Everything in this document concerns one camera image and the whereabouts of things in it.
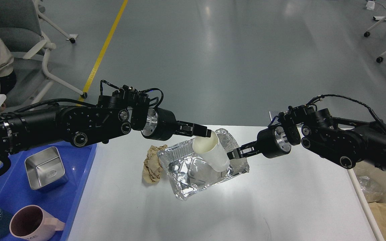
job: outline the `stainless steel container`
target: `stainless steel container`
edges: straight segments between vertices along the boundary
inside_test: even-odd
[[[25,168],[32,190],[47,192],[68,181],[56,147],[47,148],[26,158]]]

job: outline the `plastic bag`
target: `plastic bag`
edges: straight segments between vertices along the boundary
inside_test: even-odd
[[[367,175],[357,176],[357,180],[368,203],[379,202],[386,193],[386,190],[379,183]]]

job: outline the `white paper cup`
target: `white paper cup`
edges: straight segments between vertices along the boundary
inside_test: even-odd
[[[230,160],[214,131],[211,137],[196,136],[193,140],[193,151],[215,171],[226,171],[230,165]]]

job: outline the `pink mug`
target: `pink mug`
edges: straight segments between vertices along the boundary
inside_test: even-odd
[[[11,234],[25,240],[47,241],[64,228],[64,222],[37,205],[23,207],[10,221]]]

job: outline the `mug handle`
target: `mug handle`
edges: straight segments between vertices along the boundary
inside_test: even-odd
[[[57,218],[46,218],[44,224],[55,226],[55,231],[63,231],[65,228],[65,223]]]

